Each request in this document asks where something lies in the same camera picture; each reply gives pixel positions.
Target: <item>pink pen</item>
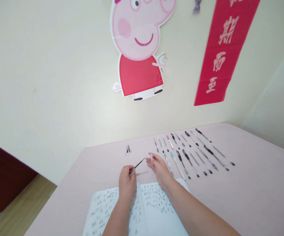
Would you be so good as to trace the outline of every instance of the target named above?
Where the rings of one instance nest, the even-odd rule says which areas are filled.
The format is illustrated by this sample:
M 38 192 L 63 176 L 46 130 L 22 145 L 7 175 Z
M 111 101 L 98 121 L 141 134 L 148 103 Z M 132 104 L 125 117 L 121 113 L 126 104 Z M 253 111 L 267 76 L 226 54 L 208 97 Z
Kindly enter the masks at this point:
M 169 141 L 169 144 L 171 145 L 172 149 L 175 150 L 174 147 L 173 147 L 173 145 L 172 145 L 172 143 L 171 143 L 171 141 L 170 141 L 170 139 L 169 139 L 169 137 L 168 137 L 168 135 L 166 135 L 166 137 L 167 137 L 167 139 L 168 139 L 168 141 Z

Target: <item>notebook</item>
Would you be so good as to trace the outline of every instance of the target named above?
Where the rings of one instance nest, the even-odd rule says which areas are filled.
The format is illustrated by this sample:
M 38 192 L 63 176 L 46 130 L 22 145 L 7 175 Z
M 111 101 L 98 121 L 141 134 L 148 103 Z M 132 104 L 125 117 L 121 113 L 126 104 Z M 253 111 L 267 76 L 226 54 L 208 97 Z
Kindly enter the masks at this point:
M 183 179 L 177 181 L 189 192 Z M 119 188 L 96 192 L 91 200 L 83 236 L 101 236 L 119 197 Z M 158 182 L 137 181 L 130 207 L 129 236 L 188 235 Z

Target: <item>pig's eye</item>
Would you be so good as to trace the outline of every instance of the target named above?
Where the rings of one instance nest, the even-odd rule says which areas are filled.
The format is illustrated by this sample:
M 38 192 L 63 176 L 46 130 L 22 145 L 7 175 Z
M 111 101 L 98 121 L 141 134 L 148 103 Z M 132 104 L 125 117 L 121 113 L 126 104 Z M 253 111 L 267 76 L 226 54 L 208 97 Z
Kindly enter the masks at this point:
M 134 10 L 137 10 L 139 8 L 140 1 L 138 1 L 138 0 L 131 0 L 131 5 L 132 5 L 132 8 Z

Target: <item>red dress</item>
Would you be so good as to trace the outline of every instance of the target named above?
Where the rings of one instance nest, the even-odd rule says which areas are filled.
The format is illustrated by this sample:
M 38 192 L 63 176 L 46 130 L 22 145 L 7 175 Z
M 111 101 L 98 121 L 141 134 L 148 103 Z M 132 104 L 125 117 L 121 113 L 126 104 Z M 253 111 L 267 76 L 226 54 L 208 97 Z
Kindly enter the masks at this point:
M 143 61 L 133 61 L 121 55 L 119 74 L 124 96 L 129 96 L 163 85 L 160 68 L 153 56 Z

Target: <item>wall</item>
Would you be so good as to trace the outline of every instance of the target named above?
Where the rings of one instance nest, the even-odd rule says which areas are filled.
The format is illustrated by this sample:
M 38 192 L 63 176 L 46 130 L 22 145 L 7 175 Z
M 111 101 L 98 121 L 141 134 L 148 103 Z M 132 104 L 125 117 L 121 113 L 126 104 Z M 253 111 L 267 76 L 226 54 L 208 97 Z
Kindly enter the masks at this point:
M 243 129 L 284 148 L 284 60 L 245 120 Z
M 161 27 L 164 93 L 114 93 L 111 1 L 0 1 L 0 147 L 58 184 L 84 147 L 228 122 L 242 125 L 284 58 L 284 1 L 261 0 L 224 102 L 194 107 L 216 0 L 179 0 Z

